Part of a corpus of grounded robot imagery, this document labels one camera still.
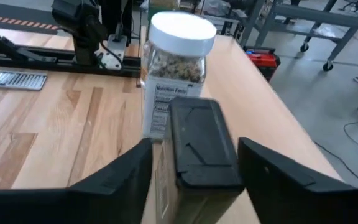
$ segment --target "gray floor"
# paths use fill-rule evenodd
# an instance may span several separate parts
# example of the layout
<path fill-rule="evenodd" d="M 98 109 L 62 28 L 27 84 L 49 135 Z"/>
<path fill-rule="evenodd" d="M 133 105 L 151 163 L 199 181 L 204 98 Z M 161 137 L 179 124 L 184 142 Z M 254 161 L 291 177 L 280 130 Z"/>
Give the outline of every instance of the gray floor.
<path fill-rule="evenodd" d="M 326 2 L 309 0 L 301 4 L 321 9 Z M 49 11 L 52 0 L 0 0 L 0 3 Z M 345 3 L 338 0 L 334 8 Z M 139 27 L 138 18 L 139 13 L 135 13 L 136 27 Z M 304 24 L 308 23 L 299 21 L 296 26 Z M 343 35 L 345 30 L 343 27 L 332 28 L 336 35 Z M 256 36 L 253 31 L 249 45 L 254 43 Z M 277 48 L 282 60 L 271 84 L 311 138 L 342 158 L 358 175 L 358 145 L 343 130 L 345 124 L 358 121 L 358 84 L 352 81 L 358 76 L 358 34 L 337 57 L 334 70 L 328 73 L 322 72 L 321 68 L 335 45 L 328 40 L 312 39 L 309 51 L 301 54 L 299 48 L 303 39 L 298 35 L 269 33 L 264 45 Z M 348 126 L 347 130 L 358 142 L 358 124 Z M 347 183 L 358 186 L 358 179 L 341 161 L 324 150 L 322 152 Z"/>

